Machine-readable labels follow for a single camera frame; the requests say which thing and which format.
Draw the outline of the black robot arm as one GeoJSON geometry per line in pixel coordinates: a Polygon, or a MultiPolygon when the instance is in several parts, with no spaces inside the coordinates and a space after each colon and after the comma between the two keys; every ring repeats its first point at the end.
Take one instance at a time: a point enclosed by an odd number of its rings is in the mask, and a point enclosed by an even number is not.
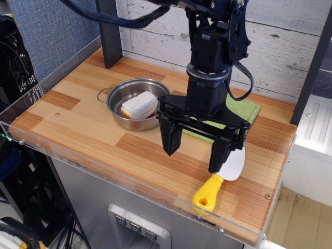
{"type": "Polygon", "coordinates": [[[191,60],[185,96],[161,94],[157,117],[163,149],[169,155],[181,144],[182,131],[189,130],[213,140],[209,171],[218,172],[231,151],[242,149],[250,123],[226,105],[230,80],[247,58],[247,1],[159,1],[159,5],[183,7],[189,22],[191,60]]]}

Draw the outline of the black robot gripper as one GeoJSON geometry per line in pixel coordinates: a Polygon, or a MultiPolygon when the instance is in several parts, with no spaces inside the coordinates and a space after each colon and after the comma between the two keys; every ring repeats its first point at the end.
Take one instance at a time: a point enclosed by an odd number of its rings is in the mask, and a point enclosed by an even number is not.
{"type": "Polygon", "coordinates": [[[251,124],[226,105],[230,96],[235,101],[246,99],[248,91],[235,97],[230,90],[231,69],[218,73],[204,73],[193,67],[189,76],[186,96],[161,94],[157,118],[164,151],[173,155],[181,145],[183,129],[203,135],[214,141],[209,172],[217,173],[227,160],[232,145],[244,145],[245,133],[251,124]]]}

